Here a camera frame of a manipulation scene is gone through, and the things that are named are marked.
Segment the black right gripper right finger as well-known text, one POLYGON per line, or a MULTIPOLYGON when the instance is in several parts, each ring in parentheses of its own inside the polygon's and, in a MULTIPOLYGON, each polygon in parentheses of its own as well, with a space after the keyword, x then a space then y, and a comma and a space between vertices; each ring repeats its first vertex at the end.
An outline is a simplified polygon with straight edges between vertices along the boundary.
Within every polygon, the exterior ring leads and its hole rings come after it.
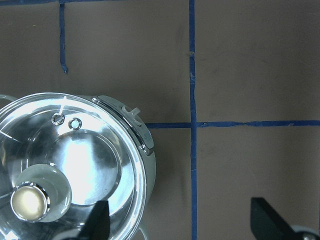
POLYGON ((250 200, 250 229, 256 240, 303 240, 263 198, 250 200))

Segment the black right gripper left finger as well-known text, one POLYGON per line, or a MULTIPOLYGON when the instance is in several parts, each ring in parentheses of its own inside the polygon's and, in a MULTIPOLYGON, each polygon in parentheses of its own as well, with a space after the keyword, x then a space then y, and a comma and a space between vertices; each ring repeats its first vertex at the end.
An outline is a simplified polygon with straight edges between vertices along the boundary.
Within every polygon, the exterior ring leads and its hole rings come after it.
POLYGON ((79 239, 108 240, 110 231, 109 202, 107 200, 97 201, 79 233, 79 239))

